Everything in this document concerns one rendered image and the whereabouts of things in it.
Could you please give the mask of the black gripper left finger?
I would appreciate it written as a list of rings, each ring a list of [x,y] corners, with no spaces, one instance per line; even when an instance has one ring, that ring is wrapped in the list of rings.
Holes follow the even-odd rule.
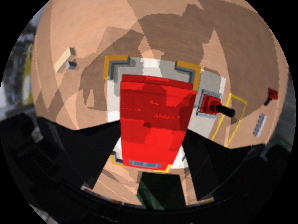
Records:
[[[82,185],[92,190],[121,137],[121,119],[73,131],[37,116],[37,128],[45,140],[64,152]]]

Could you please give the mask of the beige rectangular block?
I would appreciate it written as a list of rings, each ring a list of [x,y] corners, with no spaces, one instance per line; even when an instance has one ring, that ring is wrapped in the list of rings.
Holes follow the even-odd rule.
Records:
[[[56,61],[55,72],[61,73],[61,71],[63,71],[63,69],[65,68],[65,65],[67,65],[68,60],[71,61],[74,56],[76,56],[76,53],[74,53],[74,49],[72,47],[68,47],[68,49],[65,49],[63,55],[59,57],[59,61]]]

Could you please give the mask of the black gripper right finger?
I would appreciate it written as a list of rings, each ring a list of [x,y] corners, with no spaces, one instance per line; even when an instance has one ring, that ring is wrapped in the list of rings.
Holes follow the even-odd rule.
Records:
[[[192,175],[194,193],[197,201],[201,201],[212,198],[212,193],[225,184],[246,160],[262,156],[266,143],[225,148],[188,129],[182,141],[182,149]]]

